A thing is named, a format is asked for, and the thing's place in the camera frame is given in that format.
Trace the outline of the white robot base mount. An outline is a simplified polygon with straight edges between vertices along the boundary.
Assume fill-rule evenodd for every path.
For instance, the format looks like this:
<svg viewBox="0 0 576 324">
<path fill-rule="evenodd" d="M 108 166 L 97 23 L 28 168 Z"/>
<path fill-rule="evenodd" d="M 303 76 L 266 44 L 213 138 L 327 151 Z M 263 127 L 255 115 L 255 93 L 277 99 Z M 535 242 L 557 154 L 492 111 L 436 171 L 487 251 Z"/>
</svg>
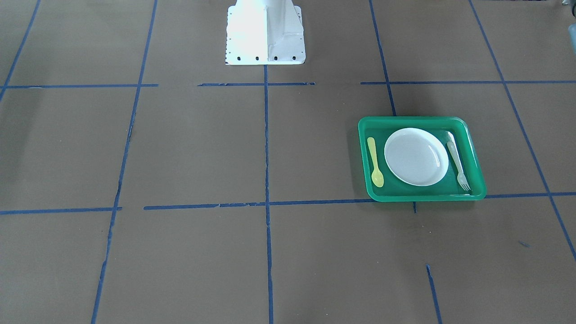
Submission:
<svg viewBox="0 0 576 324">
<path fill-rule="evenodd" d="M 305 63 L 302 10 L 292 0 L 238 0 L 227 19 L 225 64 Z"/>
</svg>

